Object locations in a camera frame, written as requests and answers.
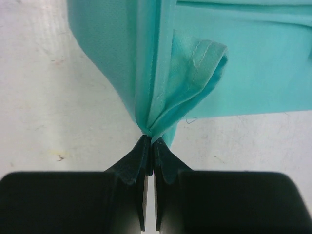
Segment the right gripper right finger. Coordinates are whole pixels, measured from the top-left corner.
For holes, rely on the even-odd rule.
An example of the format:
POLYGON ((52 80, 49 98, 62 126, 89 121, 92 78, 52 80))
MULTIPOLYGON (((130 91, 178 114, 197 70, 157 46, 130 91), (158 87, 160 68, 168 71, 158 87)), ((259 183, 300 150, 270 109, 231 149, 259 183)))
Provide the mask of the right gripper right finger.
POLYGON ((179 174, 192 169, 175 156, 162 138, 152 145, 157 231, 184 231, 179 174))

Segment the teal t shirt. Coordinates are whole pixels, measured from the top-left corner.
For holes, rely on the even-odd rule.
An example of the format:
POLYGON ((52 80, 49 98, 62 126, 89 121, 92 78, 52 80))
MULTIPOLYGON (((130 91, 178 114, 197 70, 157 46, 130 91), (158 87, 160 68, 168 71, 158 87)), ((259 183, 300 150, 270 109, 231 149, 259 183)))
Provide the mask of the teal t shirt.
POLYGON ((183 118, 312 108, 309 0, 70 0, 70 29, 152 141, 183 118))

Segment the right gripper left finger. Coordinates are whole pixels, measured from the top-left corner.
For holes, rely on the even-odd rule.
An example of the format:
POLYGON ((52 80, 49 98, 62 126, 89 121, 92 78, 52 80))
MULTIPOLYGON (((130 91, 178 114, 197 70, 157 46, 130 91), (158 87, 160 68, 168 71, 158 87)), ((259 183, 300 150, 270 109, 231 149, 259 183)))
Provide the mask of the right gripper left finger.
POLYGON ((144 231, 149 176, 149 137, 142 135, 133 149, 105 172, 113 176, 106 231, 144 231))

